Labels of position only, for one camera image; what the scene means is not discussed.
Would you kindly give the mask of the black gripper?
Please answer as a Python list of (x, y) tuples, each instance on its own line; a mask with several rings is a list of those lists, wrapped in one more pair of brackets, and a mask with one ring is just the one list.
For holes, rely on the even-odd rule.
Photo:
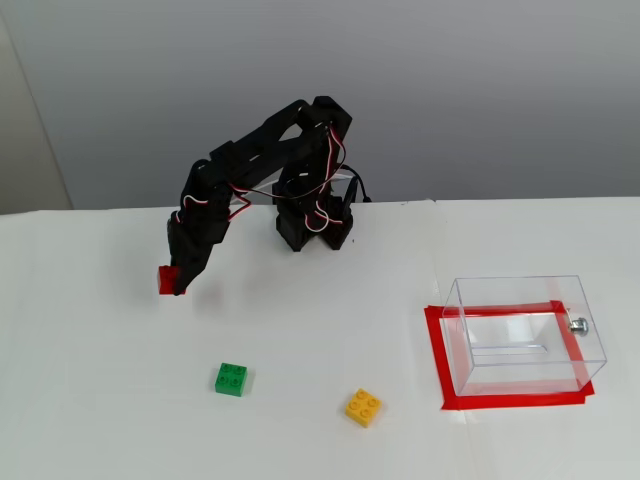
[(167, 221), (169, 265), (176, 269), (175, 296), (182, 295), (206, 268), (209, 252), (223, 241), (230, 224), (226, 203), (188, 201)]

